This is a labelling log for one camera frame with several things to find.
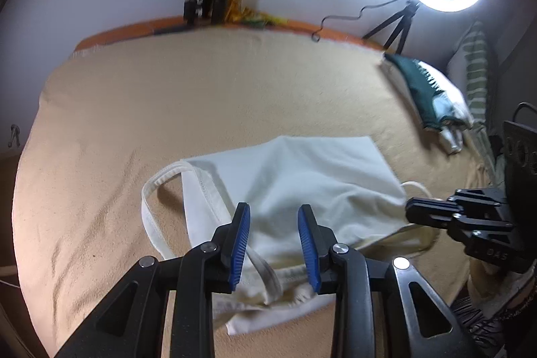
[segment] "black tripod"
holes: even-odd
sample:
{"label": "black tripod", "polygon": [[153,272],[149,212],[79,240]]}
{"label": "black tripod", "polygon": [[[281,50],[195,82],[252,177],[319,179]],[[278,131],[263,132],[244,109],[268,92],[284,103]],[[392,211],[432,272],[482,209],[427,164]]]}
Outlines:
{"label": "black tripod", "polygon": [[419,2],[407,1],[406,7],[404,7],[401,11],[395,13],[392,17],[386,19],[379,26],[373,28],[371,31],[369,31],[366,35],[363,36],[363,39],[367,40],[368,38],[374,36],[377,32],[383,30],[388,25],[394,23],[398,18],[402,17],[401,22],[399,22],[399,24],[396,26],[394,32],[391,33],[384,45],[384,49],[388,49],[394,42],[394,40],[397,38],[397,36],[402,32],[401,39],[399,40],[399,45],[397,46],[397,50],[395,51],[396,54],[400,54],[403,51],[403,46],[406,42],[406,37],[408,35],[408,31],[410,30],[410,25],[412,24],[412,18],[416,14],[416,11],[418,10],[419,6]]}

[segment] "white elastic strap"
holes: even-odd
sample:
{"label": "white elastic strap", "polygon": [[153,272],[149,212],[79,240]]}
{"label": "white elastic strap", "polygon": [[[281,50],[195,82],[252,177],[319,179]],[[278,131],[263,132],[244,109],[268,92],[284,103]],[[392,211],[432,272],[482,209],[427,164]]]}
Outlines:
{"label": "white elastic strap", "polygon": [[427,190],[427,187],[425,185],[420,184],[416,181],[406,181],[401,184],[401,187],[415,187],[419,190],[421,190],[429,199],[434,199],[432,193]]}
{"label": "white elastic strap", "polygon": [[162,258],[169,260],[175,258],[176,255],[172,252],[170,247],[167,245],[164,235],[160,230],[149,204],[147,203],[147,198],[162,184],[172,179],[174,176],[182,173],[183,171],[192,171],[192,165],[185,161],[176,161],[167,165],[166,167],[160,169],[155,173],[149,180],[143,185],[142,188],[142,223],[146,229],[147,236],[149,241],[158,250]]}
{"label": "white elastic strap", "polygon": [[[151,208],[147,203],[147,198],[161,185],[168,182],[174,176],[177,176],[184,171],[193,171],[196,175],[196,179],[200,184],[203,197],[209,206],[211,213],[213,213],[216,221],[220,225],[225,225],[232,221],[232,217],[220,196],[218,189],[214,185],[211,176],[204,170],[192,166],[187,161],[176,161],[160,169],[144,184],[142,188],[142,223],[146,229],[149,241],[158,250],[163,259],[169,260],[175,258],[176,255],[170,249],[164,235],[157,224],[155,217],[151,213]],[[276,276],[276,272],[270,265],[257,254],[250,246],[247,246],[246,253],[248,258],[252,262],[254,269],[258,272],[262,282],[265,285],[265,304],[270,304],[277,301],[283,295],[283,287]]]}

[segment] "bed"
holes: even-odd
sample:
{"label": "bed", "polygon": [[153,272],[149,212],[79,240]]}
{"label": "bed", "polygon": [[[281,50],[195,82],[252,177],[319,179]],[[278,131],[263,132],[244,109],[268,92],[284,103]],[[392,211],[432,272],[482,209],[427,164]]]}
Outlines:
{"label": "bed", "polygon": [[[355,37],[314,43],[304,24],[141,37],[155,26],[83,42],[48,78],[21,156],[15,253],[51,356],[131,265],[158,256],[142,226],[140,191],[172,161],[278,135],[370,136],[399,181],[419,181],[435,197],[487,183],[474,150],[447,156],[419,127],[379,69],[382,52]],[[157,220],[166,217],[178,254],[190,248],[181,190],[174,180],[151,205]],[[468,275],[462,246],[444,234],[413,264],[448,302]],[[328,306],[242,336],[218,329],[216,356],[329,356],[333,315]]]}

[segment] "green striped pillow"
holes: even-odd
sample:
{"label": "green striped pillow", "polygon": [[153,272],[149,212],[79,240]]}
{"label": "green striped pillow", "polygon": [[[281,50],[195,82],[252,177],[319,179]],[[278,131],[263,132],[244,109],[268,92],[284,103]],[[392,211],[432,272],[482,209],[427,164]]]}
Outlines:
{"label": "green striped pillow", "polygon": [[488,47],[483,24],[475,22],[462,39],[466,60],[466,100],[476,122],[485,124],[487,113]]}

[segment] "blue gripper pad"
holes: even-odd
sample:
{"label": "blue gripper pad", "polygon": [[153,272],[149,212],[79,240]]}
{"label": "blue gripper pad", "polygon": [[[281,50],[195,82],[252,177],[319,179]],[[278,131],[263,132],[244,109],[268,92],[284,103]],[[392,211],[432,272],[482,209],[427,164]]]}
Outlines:
{"label": "blue gripper pad", "polygon": [[315,293],[321,289],[321,272],[319,269],[319,254],[313,242],[311,230],[302,207],[299,209],[299,235],[305,267],[308,271],[308,280]]}
{"label": "blue gripper pad", "polygon": [[237,237],[235,238],[235,243],[233,244],[231,256],[229,285],[231,286],[232,291],[235,291],[238,282],[241,280],[242,265],[244,263],[244,256],[246,255],[246,244],[248,243],[249,233],[250,206],[246,205],[238,226]]}

